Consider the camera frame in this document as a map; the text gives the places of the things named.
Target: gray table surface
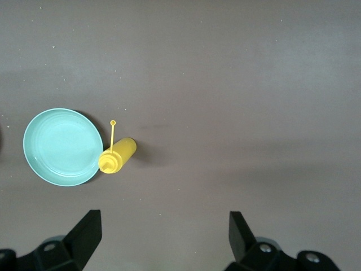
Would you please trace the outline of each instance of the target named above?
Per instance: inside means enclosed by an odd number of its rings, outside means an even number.
[[[228,213],[295,257],[361,254],[361,1],[2,1],[0,247],[23,255],[101,209],[85,270],[223,270]],[[56,107],[138,150],[75,187],[22,138]]]

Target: light blue plate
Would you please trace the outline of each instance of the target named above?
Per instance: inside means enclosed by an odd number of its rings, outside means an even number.
[[[37,115],[24,134],[24,154],[36,174],[54,185],[74,186],[98,171],[102,138],[82,114],[54,108]]]

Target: metal bolt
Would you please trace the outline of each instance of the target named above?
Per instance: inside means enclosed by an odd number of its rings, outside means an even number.
[[[259,248],[265,253],[269,253],[272,251],[271,247],[267,244],[261,244]]]
[[[308,259],[308,261],[311,261],[312,263],[317,264],[320,262],[320,258],[318,258],[317,255],[315,255],[313,253],[307,253],[306,258]]]
[[[55,244],[48,244],[45,246],[44,251],[53,250],[55,248]]]

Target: yellow plastic bottle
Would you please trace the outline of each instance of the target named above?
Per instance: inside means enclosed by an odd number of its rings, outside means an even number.
[[[112,120],[111,146],[102,152],[98,162],[100,171],[108,174],[118,172],[137,149],[137,144],[130,137],[123,138],[113,145],[115,124],[115,120]]]

